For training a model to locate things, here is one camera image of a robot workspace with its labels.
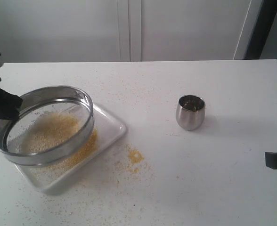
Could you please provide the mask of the round steel mesh sieve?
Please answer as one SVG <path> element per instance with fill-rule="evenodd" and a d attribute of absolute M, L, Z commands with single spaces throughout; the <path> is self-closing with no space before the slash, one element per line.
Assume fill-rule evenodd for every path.
<path fill-rule="evenodd" d="M 19 118 L 22 119 L 32 111 L 50 104 L 71 103 L 81 106 L 87 116 L 75 135 L 58 146 L 49 148 L 41 153 L 14 153 L 8 148 L 8 137 L 17 120 L 0 119 L 0 152 L 10 162 L 22 166 L 45 166 L 62 160 L 75 153 L 89 138 L 93 131 L 93 102 L 83 90 L 71 86 L 51 86 L 33 90 L 21 96 L 23 103 L 20 107 Z"/>

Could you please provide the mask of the stainless steel cup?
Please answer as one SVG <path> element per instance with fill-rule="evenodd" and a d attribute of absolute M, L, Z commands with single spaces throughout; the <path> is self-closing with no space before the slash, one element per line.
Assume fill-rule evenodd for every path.
<path fill-rule="evenodd" d="M 205 118 L 205 101 L 196 95 L 179 98 L 176 108 L 176 122 L 187 131 L 199 128 Z"/>

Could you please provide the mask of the yellowish grain powder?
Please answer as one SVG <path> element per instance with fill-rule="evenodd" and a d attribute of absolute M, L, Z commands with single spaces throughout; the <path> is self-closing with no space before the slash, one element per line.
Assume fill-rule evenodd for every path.
<path fill-rule="evenodd" d="M 26 131 L 21 143 L 23 153 L 40 153 L 58 146 L 79 131 L 79 119 L 68 113 L 43 115 Z"/>

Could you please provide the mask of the yellow millet in tray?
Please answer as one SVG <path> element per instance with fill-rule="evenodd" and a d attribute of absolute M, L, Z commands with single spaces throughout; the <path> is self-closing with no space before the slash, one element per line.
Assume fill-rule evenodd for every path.
<path fill-rule="evenodd" d="M 76 166 L 78 163 L 85 160 L 85 158 L 89 157 L 92 153 L 96 151 L 97 138 L 98 138 L 97 129 L 94 129 L 88 141 L 76 153 L 64 159 L 60 163 L 57 163 L 55 165 L 51 165 L 45 168 L 36 169 L 34 172 L 34 175 L 40 177 L 41 175 L 49 175 L 51 173 L 55 173 L 57 176 L 63 174 L 64 172 L 68 171 L 72 167 Z"/>

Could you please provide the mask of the white rectangular plastic tray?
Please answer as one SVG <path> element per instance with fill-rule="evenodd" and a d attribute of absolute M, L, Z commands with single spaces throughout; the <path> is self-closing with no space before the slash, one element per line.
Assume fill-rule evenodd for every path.
<path fill-rule="evenodd" d="M 47 167 L 15 167 L 23 178 L 38 192 L 50 193 L 70 180 L 82 167 L 96 158 L 122 138 L 127 131 L 126 125 L 102 105 L 94 104 L 94 133 L 96 139 L 90 148 L 90 154 L 80 161 L 71 158 Z"/>

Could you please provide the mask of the yellow grain pile on table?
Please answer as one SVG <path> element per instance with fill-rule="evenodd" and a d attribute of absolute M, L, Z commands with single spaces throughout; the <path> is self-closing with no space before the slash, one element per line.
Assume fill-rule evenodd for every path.
<path fill-rule="evenodd" d="M 126 145 L 127 159 L 126 170 L 132 174 L 136 175 L 143 170 L 151 170 L 151 166 L 146 162 L 144 155 L 135 147 L 131 145 Z"/>

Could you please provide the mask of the dark vertical post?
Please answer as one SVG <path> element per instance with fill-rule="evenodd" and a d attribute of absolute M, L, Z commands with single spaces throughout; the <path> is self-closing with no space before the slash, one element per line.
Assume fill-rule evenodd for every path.
<path fill-rule="evenodd" d="M 263 0 L 244 60 L 260 59 L 276 14 L 277 0 Z"/>

